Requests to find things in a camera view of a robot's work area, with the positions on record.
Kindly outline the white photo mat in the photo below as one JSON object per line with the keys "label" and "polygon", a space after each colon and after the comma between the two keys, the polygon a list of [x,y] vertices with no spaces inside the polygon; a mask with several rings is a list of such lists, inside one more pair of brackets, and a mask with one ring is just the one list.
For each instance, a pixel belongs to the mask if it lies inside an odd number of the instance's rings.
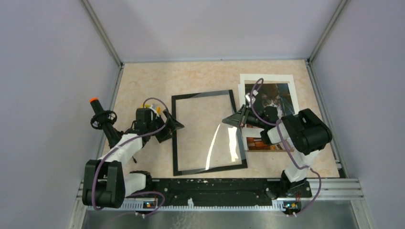
{"label": "white photo mat", "polygon": [[[297,112],[299,111],[299,105],[298,105],[295,83],[294,83],[294,79],[293,79],[292,75],[246,74],[246,73],[240,74],[240,84],[238,85],[239,105],[246,104],[245,94],[251,92],[251,89],[254,86],[254,83],[260,78],[262,78],[264,81],[261,85],[259,85],[256,88],[257,91],[265,83],[287,83],[289,86],[292,103],[295,108],[294,114],[297,114]],[[248,151],[248,149],[247,149],[247,144],[246,144],[246,138],[247,137],[260,138],[260,132],[261,132],[261,130],[259,130],[256,127],[247,126],[242,129],[243,142],[244,142],[244,146],[247,151]]]}

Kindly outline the cat photo print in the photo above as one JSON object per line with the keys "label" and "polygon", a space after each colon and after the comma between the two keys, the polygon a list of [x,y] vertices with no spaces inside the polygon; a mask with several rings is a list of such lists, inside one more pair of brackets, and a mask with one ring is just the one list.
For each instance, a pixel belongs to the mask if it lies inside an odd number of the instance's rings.
{"label": "cat photo print", "polygon": [[[269,106],[277,109],[278,119],[295,113],[287,83],[265,83],[258,89],[254,98],[256,99],[254,109],[259,116],[263,116],[265,108]],[[282,143],[267,145],[258,137],[247,137],[246,144],[248,151],[277,152],[286,150]]]}

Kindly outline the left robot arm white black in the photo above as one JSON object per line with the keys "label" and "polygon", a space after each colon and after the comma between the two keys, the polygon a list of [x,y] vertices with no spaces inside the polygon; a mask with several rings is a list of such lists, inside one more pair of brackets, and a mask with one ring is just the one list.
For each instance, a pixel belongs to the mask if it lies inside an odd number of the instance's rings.
{"label": "left robot arm white black", "polygon": [[166,120],[154,108],[138,108],[136,119],[126,131],[113,127],[116,113],[94,108],[91,126],[102,130],[107,137],[110,151],[97,160],[89,160],[85,165],[82,203],[100,208],[118,208],[124,198],[137,192],[148,197],[153,192],[153,184],[148,181],[150,174],[145,171],[131,172],[125,176],[123,168],[134,154],[140,151],[152,136],[159,143],[169,140],[184,125],[178,122],[167,109],[163,110]]}

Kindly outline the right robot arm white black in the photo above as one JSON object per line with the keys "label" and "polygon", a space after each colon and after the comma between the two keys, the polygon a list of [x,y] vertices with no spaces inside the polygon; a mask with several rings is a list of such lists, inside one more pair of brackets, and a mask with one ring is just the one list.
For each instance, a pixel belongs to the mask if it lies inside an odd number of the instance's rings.
{"label": "right robot arm white black", "polygon": [[222,122],[239,128],[246,125],[260,128],[260,137],[265,144],[286,146],[287,141],[291,141],[294,153],[287,150],[291,163],[282,171],[275,190],[267,191],[271,198],[293,197],[306,191],[311,164],[332,140],[331,130],[310,109],[279,118],[275,107],[268,106],[257,113],[252,106],[243,105]]}

